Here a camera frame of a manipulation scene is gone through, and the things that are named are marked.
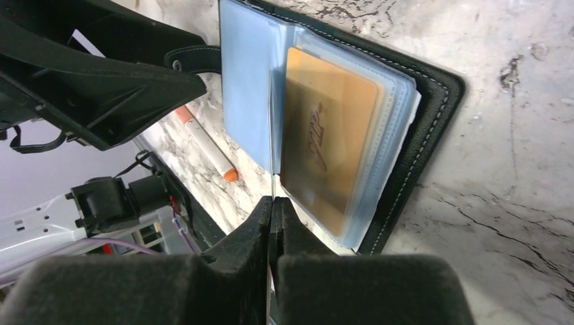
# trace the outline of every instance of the leather strap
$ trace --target leather strap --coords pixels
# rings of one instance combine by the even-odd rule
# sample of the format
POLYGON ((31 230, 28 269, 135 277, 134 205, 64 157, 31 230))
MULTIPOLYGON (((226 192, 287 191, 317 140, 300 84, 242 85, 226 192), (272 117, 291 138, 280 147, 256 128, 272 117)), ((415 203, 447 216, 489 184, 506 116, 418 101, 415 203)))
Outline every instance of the leather strap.
POLYGON ((221 74, 221 49, 212 45, 195 45, 175 49, 165 55, 165 65, 173 70, 198 74, 221 74))
POLYGON ((21 154, 37 154, 40 152, 46 152, 61 146, 66 141, 66 134, 62 131, 60 135, 47 144, 27 144, 21 145, 22 141, 22 130, 19 126, 14 126, 14 131, 16 131, 16 137, 10 142, 10 148, 21 154))

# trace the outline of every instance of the white stitching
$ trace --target white stitching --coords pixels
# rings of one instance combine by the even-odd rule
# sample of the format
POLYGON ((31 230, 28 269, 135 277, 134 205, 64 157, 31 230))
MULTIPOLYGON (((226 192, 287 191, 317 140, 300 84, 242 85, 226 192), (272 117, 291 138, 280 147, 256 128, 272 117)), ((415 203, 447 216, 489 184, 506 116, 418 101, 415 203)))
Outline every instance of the white stitching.
MULTIPOLYGON (((266 12, 266 13, 268 13, 268 14, 271 15, 271 16, 281 17, 281 18, 283 18, 283 19, 285 19, 285 20, 289 20, 289 21, 291 21, 291 22, 296 22, 297 24, 301 24, 301 25, 303 25, 303 26, 305 26, 305 27, 307 27, 307 28, 310 28, 311 30, 314 30, 314 31, 317 32, 317 33, 321 33, 321 34, 323 34, 323 35, 326 35, 326 36, 328 36, 329 38, 331 38, 331 39, 334 40, 334 41, 338 41, 339 43, 342 43, 342 44, 351 46, 351 47, 353 47, 353 48, 355 48, 355 49, 358 49, 358 50, 360 50, 360 51, 363 51, 363 52, 365 52, 365 53, 369 53, 370 55, 375 56, 375 57, 377 57, 377 58, 379 58, 379 59, 381 59, 381 60, 383 60, 383 61, 386 61, 386 62, 395 64, 395 65, 398 65, 398 66, 400 66, 400 67, 402 67, 402 68, 404 68, 404 69, 407 69, 407 70, 409 70, 409 71, 413 71, 413 69, 407 68, 406 66, 404 66, 404 65, 402 65, 402 64, 399 64, 398 62, 393 62, 393 61, 388 60, 388 59, 386 59, 386 58, 382 58, 381 56, 379 56, 379 55, 377 55, 377 54, 375 54, 375 53, 372 53, 372 52, 367 51, 367 50, 364 50, 364 49, 362 49, 362 48, 360 48, 360 47, 358 47, 358 46, 355 46, 355 45, 346 43, 346 42, 344 42, 344 41, 341 41, 340 39, 337 39, 337 38, 335 38, 334 36, 329 35, 328 33, 323 32, 323 31, 321 31, 321 30, 318 30, 318 29, 316 29, 316 28, 314 28, 314 27, 312 27, 312 26, 309 26, 309 25, 307 25, 307 24, 304 24, 304 23, 299 22, 299 21, 297 21, 297 20, 294 20, 294 19, 292 19, 292 18, 288 18, 288 17, 284 17, 284 16, 281 16, 281 15, 277 15, 277 14, 268 12, 267 10, 265 10, 265 9, 263 9, 263 8, 261 8, 261 7, 257 7, 256 5, 253 5, 253 4, 249 3, 249 2, 246 2, 246 0, 240 0, 240 1, 241 1, 241 2, 244 2, 244 3, 245 3, 247 6, 249 6, 249 7, 255 8, 255 9, 257 9, 257 10, 259 10, 259 11, 262 11, 262 12, 266 12)), ((445 85, 443 85, 442 83, 436 81, 436 80, 433 79, 433 78, 430 78, 430 77, 427 76, 426 74, 424 74, 424 73, 422 73, 422 72, 420 72, 420 71, 417 71, 417 70, 415 70, 414 72, 416 72, 417 74, 422 75, 424 78, 427 78, 427 79, 431 80, 432 82, 436 83, 438 86, 442 87, 442 88, 445 90, 445 97, 444 97, 444 99, 443 99, 443 104, 441 105, 441 107, 439 108, 439 112, 438 112, 437 115, 435 116, 435 119, 434 119, 434 121, 433 121, 433 127, 431 127, 431 128, 428 130, 427 134, 426 134, 426 138, 425 138, 425 139, 428 139, 428 138, 431 136, 431 133, 435 130, 434 125, 437 124, 437 121, 439 120, 439 117, 442 115, 442 112, 443 112, 443 110, 445 109, 445 105, 446 105, 446 103, 447 103, 447 101, 448 101, 448 99, 449 99, 449 91, 448 91, 448 88, 447 88, 445 85)), ((420 153, 421 153, 421 152, 423 151, 423 149, 425 148, 426 143, 427 143, 426 141, 424 141, 424 142, 422 143, 422 145, 421 145, 421 147, 420 147, 420 149, 419 149, 419 154, 417 154, 416 159, 413 160, 413 162, 412 162, 412 164, 411 164, 411 167, 410 167, 410 170, 414 167, 414 165, 415 165, 416 162, 418 161, 418 158, 420 157, 420 153)), ((378 233, 377 239, 375 240, 375 243, 373 244, 373 247, 372 247, 372 249, 371 249, 369 255, 373 255, 373 253, 374 253, 374 251, 375 251, 375 248, 377 247, 378 241, 380 240, 380 237, 382 236, 383 231, 384 231, 385 228, 387 227, 387 224, 389 223, 389 220, 391 219, 391 215, 392 215, 393 212, 395 211, 395 207, 397 207, 397 203, 399 202, 399 198, 400 198, 401 195, 402 195, 402 191, 403 191, 404 187, 407 185, 407 181, 409 180, 409 177, 410 177, 410 175, 405 178, 405 181, 403 182, 403 185, 401 186, 401 189, 400 189, 400 191, 399 191, 399 193, 398 193, 398 195, 397 195, 397 198, 395 199, 395 201, 394 201, 394 203, 393 203, 393 206, 391 207, 391 210, 389 211, 389 214, 387 215, 387 219, 384 221, 384 224, 382 225, 382 228, 381 228, 380 232, 378 233)))
POLYGON ((183 52, 199 51, 200 49, 206 49, 206 50, 209 50, 209 51, 221 51, 221 48, 219 48, 219 47, 205 47, 205 46, 203 46, 203 45, 199 45, 199 47, 193 47, 193 48, 191 48, 191 49, 182 49, 181 51, 177 51, 177 52, 170 53, 170 54, 168 55, 168 57, 171 58, 171 57, 174 56, 175 54, 180 54, 180 53, 183 53, 183 52))

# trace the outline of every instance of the marble countertop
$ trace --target marble countertop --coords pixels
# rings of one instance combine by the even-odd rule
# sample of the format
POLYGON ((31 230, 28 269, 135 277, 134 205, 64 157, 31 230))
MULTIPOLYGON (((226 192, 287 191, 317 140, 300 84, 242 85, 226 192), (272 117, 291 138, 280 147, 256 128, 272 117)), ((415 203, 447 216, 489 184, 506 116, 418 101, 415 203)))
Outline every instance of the marble countertop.
MULTIPOLYGON (((468 95, 383 253, 428 253, 448 261, 477 324, 574 324, 574 3, 274 2, 466 79, 468 95)), ((216 1, 130 5, 219 43, 216 1)), ((220 77, 202 78, 209 92, 188 107, 240 180, 219 177, 175 116, 144 136, 230 232, 271 194, 271 176, 225 133, 220 77)), ((303 222, 337 253, 348 253, 310 219, 303 222)))

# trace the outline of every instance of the black cable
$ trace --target black cable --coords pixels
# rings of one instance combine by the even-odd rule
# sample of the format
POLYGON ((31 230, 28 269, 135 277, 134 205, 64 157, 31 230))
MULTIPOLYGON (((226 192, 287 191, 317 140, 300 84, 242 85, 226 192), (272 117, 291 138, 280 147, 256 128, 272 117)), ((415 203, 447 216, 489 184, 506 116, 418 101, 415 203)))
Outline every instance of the black cable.
POLYGON ((46 152, 61 146, 66 141, 66 134, 62 131, 60 135, 47 144, 26 144, 22 145, 22 130, 18 125, 13 126, 14 131, 16 131, 16 137, 10 142, 10 148, 21 154, 37 154, 40 152, 46 152))
POLYGON ((119 172, 118 175, 115 175, 114 178, 118 178, 122 175, 125 175, 127 173, 129 173, 132 169, 134 169, 136 166, 142 166, 143 168, 151 171, 152 173, 155 173, 155 170, 153 167, 151 167, 150 165, 144 163, 145 159, 148 159, 151 155, 151 152, 149 150, 142 150, 140 152, 138 152, 135 155, 135 162, 131 165, 129 165, 126 169, 124 169, 123 171, 119 172))

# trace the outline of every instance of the white marker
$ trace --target white marker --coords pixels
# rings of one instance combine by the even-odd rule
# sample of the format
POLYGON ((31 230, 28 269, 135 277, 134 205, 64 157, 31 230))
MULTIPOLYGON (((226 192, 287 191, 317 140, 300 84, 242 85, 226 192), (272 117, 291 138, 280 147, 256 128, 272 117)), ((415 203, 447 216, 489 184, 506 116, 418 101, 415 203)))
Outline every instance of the white marker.
POLYGON ((206 154, 219 174, 225 178, 226 181, 236 181, 238 178, 236 169, 209 137, 209 134, 201 127, 192 113, 190 113, 185 106, 182 106, 175 110, 175 114, 185 127, 190 130, 192 137, 199 144, 201 150, 206 154))

